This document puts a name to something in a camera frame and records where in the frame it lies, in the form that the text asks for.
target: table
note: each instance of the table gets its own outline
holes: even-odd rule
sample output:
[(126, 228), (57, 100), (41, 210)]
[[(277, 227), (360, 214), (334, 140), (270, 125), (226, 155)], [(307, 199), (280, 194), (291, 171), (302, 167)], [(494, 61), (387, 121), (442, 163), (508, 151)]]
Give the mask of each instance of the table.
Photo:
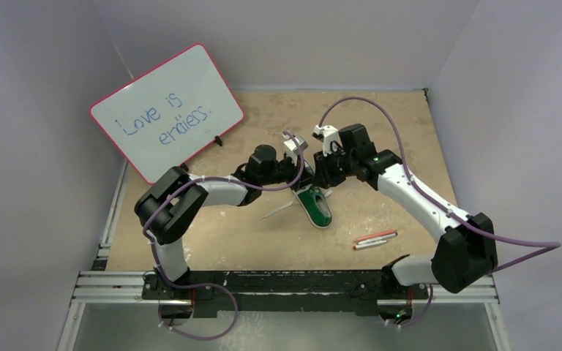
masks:
[[(190, 172), (226, 176), (248, 160), (256, 146), (269, 144), (282, 152), (281, 131), (301, 135), (309, 144), (307, 161), (321, 148), (311, 137), (313, 127), (330, 104), (359, 95), (380, 103), (402, 135), (412, 171), (438, 194), (455, 203), (449, 175), (423, 91), (408, 92), (238, 92), (244, 120), (222, 136), (223, 147), (211, 145), (188, 162)], [(377, 150), (399, 150), (388, 121), (373, 106), (361, 101), (338, 105), (325, 124), (338, 129), (361, 123)], [(114, 236), (106, 269), (147, 271), (153, 260), (133, 208), (149, 188), (135, 172), (124, 181), (121, 206), (116, 208)], [(333, 223), (326, 230), (314, 228), (295, 203), (266, 219), (270, 210), (292, 199), (290, 190), (264, 192), (245, 207), (202, 208), (184, 236), (184, 253), (195, 270), (289, 270), (380, 268), (403, 254), (429, 254), (431, 236), (394, 201), (355, 178), (333, 189), (328, 204)], [(399, 235), (377, 248), (355, 252), (352, 240), (382, 230), (398, 229)]]

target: white wall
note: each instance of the white wall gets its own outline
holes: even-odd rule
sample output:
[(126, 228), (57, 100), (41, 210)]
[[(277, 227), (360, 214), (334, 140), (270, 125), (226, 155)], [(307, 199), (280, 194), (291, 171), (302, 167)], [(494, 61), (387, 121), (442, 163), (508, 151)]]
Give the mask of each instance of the white wall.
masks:
[(94, 0), (133, 75), (195, 42), (238, 88), (424, 88), (478, 0)]
[(90, 1), (0, 1), (0, 350), (54, 350), (121, 157), (87, 113), (127, 74)]
[[(498, 234), (562, 241), (562, 1), (481, 0), (430, 104), (460, 204)], [(562, 248), (496, 281), (514, 350), (562, 350)]]

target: purple hose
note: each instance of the purple hose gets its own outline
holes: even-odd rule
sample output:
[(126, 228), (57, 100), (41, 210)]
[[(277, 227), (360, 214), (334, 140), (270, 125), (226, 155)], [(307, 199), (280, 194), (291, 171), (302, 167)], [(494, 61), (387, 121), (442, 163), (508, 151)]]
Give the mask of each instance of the purple hose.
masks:
[(191, 338), (194, 340), (201, 340), (201, 341), (207, 341), (207, 340), (214, 340), (214, 339), (218, 339), (221, 336), (224, 336), (225, 334), (229, 333), (229, 331), (231, 330), (231, 328), (234, 327), (234, 325), (236, 324), (236, 321), (238, 320), (238, 301), (236, 301), (236, 297), (233, 296), (233, 294), (226, 288), (223, 287), (222, 285), (218, 285), (218, 284), (214, 284), (214, 283), (201, 283), (201, 284), (192, 284), (192, 285), (178, 285), (175, 284), (174, 282), (172, 282), (169, 277), (167, 277), (167, 274), (165, 273), (165, 271), (162, 269), (161, 265), (160, 265), (160, 260), (158, 259), (158, 253), (156, 251), (156, 246), (154, 245), (154, 236), (149, 235), (147, 233), (151, 223), (154, 221), (154, 219), (158, 216), (158, 214), (165, 209), (165, 207), (167, 207), (167, 205), (169, 205), (169, 203), (171, 203), (171, 200), (173, 200), (174, 198), (176, 198), (178, 195), (180, 195), (180, 193), (182, 193), (185, 189), (188, 189), (190, 186), (192, 186), (193, 184), (196, 183), (201, 183), (203, 181), (228, 181), (230, 183), (234, 183), (234, 184), (239, 184), (242, 186), (245, 186), (247, 188), (251, 188), (251, 189), (256, 189), (256, 190), (262, 190), (262, 191), (266, 191), (266, 192), (277, 192), (280, 190), (284, 190), (287, 189), (291, 186), (293, 186), (297, 181), (299, 181), (302, 172), (304, 170), (304, 157), (302, 154), (302, 149), (300, 147), (300, 143), (298, 142), (298, 140), (294, 137), (294, 135), (292, 133), (290, 133), (289, 131), (284, 131), (283, 132), (284, 135), (288, 136), (295, 144), (296, 147), (299, 150), (299, 159), (300, 159), (300, 168), (299, 168), (299, 172), (296, 175), (296, 177), (288, 184), (283, 185), (283, 186), (279, 186), (277, 188), (263, 188), (261, 186), (256, 186), (256, 185), (252, 185), (252, 184), (248, 184), (245, 183), (243, 181), (239, 181), (237, 179), (231, 179), (231, 178), (223, 178), (223, 177), (202, 177), (202, 178), (196, 178), (193, 179), (191, 181), (188, 181), (186, 184), (184, 184), (183, 186), (180, 186), (175, 192), (173, 192), (173, 194), (167, 196), (167, 200), (165, 200), (164, 203), (162, 203), (158, 209), (149, 217), (149, 219), (145, 222), (145, 225), (143, 226), (143, 235), (148, 238), (149, 242), (150, 242), (150, 246), (151, 246), (151, 255), (154, 256), (154, 262), (156, 263), (156, 267), (158, 270), (158, 273), (160, 274), (160, 276), (162, 277), (163, 280), (165, 280), (165, 282), (173, 288), (176, 289), (194, 289), (197, 287), (214, 287), (217, 288), (219, 290), (222, 290), (224, 293), (226, 293), (227, 295), (229, 295), (229, 298), (231, 299), (231, 302), (233, 303), (233, 308), (235, 311), (235, 314), (233, 315), (233, 319), (231, 320), (231, 324), (227, 327), (227, 329), (225, 329), (223, 332), (214, 335), (214, 336), (199, 336), (199, 335), (194, 335), (191, 333), (187, 333), (185, 331), (180, 331), (179, 329), (176, 329), (172, 326), (167, 325), (166, 323), (164, 323), (162, 321), (162, 316), (160, 315), (160, 312), (158, 314), (158, 317), (160, 318), (160, 323), (161, 326), (167, 328), (169, 331), (173, 331), (177, 334), (180, 334), (182, 336), (186, 336), (187, 338)]
[[(419, 185), (417, 185), (416, 182), (414, 180), (412, 180), (413, 178), (411, 176), (411, 171), (408, 169), (408, 164), (406, 163), (406, 155), (404, 153), (404, 146), (402, 144), (402, 138), (400, 137), (400, 132), (397, 130), (397, 127), (395, 126), (395, 123), (393, 122), (393, 118), (391, 118), (391, 116), (377, 102), (375, 102), (373, 100), (370, 100), (370, 99), (367, 99), (367, 98), (364, 98), (364, 97), (345, 97), (343, 99), (339, 99), (333, 105), (331, 105), (331, 107), (329, 107), (329, 109), (326, 110), (326, 112), (324, 112), (324, 114), (322, 115), (322, 118), (320, 119), (319, 126), (320, 127), (322, 126), (322, 123), (324, 122), (324, 119), (326, 118), (326, 115), (328, 115), (329, 112), (331, 112), (333, 107), (337, 106), (338, 104), (340, 104), (341, 102), (344, 102), (346, 100), (365, 101), (365, 102), (375, 106), (377, 109), (379, 109), (380, 112), (382, 112), (382, 114), (384, 114), (386, 119), (388, 119), (389, 123), (391, 124), (391, 128), (393, 129), (393, 133), (395, 134), (395, 139), (397, 139), (397, 145), (400, 148), (400, 156), (402, 158), (402, 166), (404, 167), (404, 173), (406, 173), (406, 177), (408, 177), (408, 179), (411, 180), (411, 184), (412, 184), (413, 188), (419, 194), (421, 194), (426, 200), (430, 201), (432, 204), (434, 204), (436, 207), (441, 209), (443, 212), (447, 213), (447, 207), (445, 205), (443, 205), (442, 203), (439, 203), (434, 197), (431, 197), (429, 194), (427, 194), (425, 191), (423, 191), (423, 189), (421, 189), (421, 187), (419, 187)], [(469, 230), (473, 231), (476, 234), (484, 236), (486, 238), (491, 238), (493, 240), (501, 241), (501, 242), (504, 242), (506, 244), (526, 246), (526, 247), (541, 247), (542, 248), (542, 249), (537, 250), (535, 252), (531, 252), (530, 254), (526, 254), (522, 257), (518, 257), (517, 259), (512, 260), (510, 262), (507, 262), (503, 265), (499, 265), (497, 268), (495, 268), (494, 271), (492, 271), (493, 273), (498, 272), (498, 271), (500, 271), (504, 268), (511, 267), (511, 266), (516, 265), (518, 263), (521, 263), (523, 261), (526, 261), (526, 260), (528, 260), (532, 257), (538, 256), (540, 254), (544, 254), (548, 251), (552, 251), (554, 249), (557, 249), (558, 247), (561, 247), (561, 243), (558, 242), (558, 241), (540, 241), (540, 242), (538, 242), (538, 241), (524, 241), (524, 240), (505, 238), (503, 236), (497, 236), (497, 235), (489, 233), (485, 230), (481, 230), (479, 228), (473, 227), (472, 225), (468, 224), (465, 219), (460, 218), (455, 213), (450, 213), (448, 215), (451, 218), (458, 221), (461, 225), (467, 227)]]

